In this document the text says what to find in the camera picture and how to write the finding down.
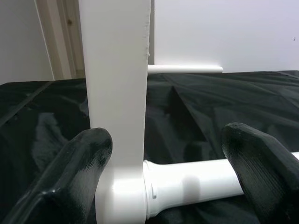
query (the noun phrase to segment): black cloth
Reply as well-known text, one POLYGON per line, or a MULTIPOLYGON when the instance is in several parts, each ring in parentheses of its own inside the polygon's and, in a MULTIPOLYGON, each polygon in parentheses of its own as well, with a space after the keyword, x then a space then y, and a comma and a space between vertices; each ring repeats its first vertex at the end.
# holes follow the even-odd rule
MULTIPOLYGON (((66 142, 89 128, 89 118, 84 79, 5 84, 0 102, 1 221, 66 142)), ((231 122, 273 135, 298 151, 299 72, 148 77, 145 159, 158 164, 222 159, 220 133, 231 122)), ((168 209, 147 223, 252 224, 258 219, 238 196, 168 209)))

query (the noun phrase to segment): white dowel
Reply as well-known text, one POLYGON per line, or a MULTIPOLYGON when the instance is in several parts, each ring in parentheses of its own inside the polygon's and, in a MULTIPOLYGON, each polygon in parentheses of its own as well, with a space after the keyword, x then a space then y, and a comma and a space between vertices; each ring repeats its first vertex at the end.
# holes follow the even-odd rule
MULTIPOLYGON (((299 159, 299 152, 293 153, 299 159)), ((211 160, 169 165, 143 162, 147 197, 146 218, 181 205, 242 195, 228 160, 211 160)))
POLYGON ((217 65, 159 65, 149 64, 148 74, 157 73, 222 73, 223 68, 217 65))

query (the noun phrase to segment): white horizontal rod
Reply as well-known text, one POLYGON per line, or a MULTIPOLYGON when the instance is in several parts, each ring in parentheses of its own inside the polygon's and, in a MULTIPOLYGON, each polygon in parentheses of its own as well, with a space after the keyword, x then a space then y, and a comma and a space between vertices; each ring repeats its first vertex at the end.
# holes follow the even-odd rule
POLYGON ((148 74, 157 73, 222 73, 223 68, 217 65, 159 65, 149 64, 148 74))
MULTIPOLYGON (((292 153, 299 159, 299 152, 292 153)), ((143 162, 147 197, 146 218, 160 211, 242 195, 237 175, 228 160, 158 165, 143 162)))

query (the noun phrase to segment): white vertical post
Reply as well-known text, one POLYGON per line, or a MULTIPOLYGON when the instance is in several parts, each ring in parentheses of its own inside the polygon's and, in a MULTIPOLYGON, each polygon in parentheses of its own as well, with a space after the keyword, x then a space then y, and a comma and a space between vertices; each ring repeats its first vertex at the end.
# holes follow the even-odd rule
POLYGON ((143 223, 150 0, 80 0, 79 7, 91 127, 113 140, 96 192, 97 222, 143 223))

